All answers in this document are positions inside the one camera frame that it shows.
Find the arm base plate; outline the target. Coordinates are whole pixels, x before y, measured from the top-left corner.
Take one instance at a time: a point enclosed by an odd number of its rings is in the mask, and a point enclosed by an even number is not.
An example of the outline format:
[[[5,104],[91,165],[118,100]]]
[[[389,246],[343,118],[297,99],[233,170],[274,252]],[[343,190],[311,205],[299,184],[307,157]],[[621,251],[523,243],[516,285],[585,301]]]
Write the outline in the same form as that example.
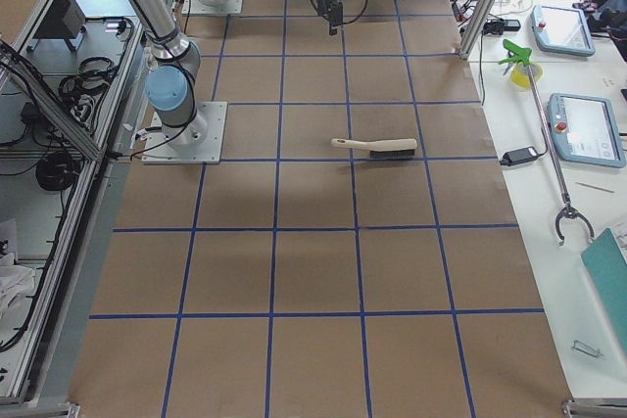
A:
[[[145,164],[219,164],[227,117],[226,102],[196,103],[196,117],[175,139],[167,140],[178,133],[163,127],[161,119],[153,112],[151,125],[162,130],[151,133],[146,140],[148,151],[143,152]]]
[[[184,0],[182,14],[191,17],[240,15],[243,0]]]

